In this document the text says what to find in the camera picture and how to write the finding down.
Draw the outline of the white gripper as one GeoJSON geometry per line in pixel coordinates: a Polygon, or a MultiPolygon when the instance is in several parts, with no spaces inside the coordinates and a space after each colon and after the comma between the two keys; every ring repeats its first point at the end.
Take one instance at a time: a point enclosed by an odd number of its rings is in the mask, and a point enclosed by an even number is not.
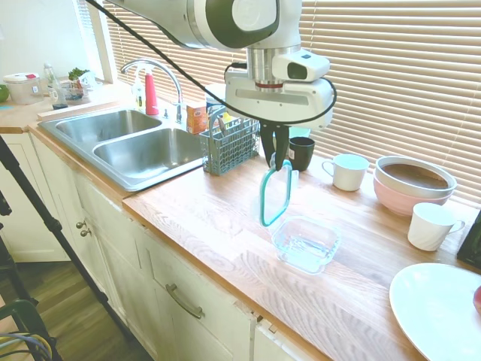
{"type": "MultiPolygon", "coordinates": [[[[287,81],[279,91],[272,93],[256,88],[254,80],[245,71],[225,74],[225,100],[234,115],[248,114],[256,120],[270,120],[287,126],[319,130],[328,126],[333,117],[334,90],[326,79],[311,83],[287,81]]],[[[289,128],[260,122],[260,138],[266,163],[271,167],[275,153],[276,170],[283,167],[289,148],[289,128]]]]}

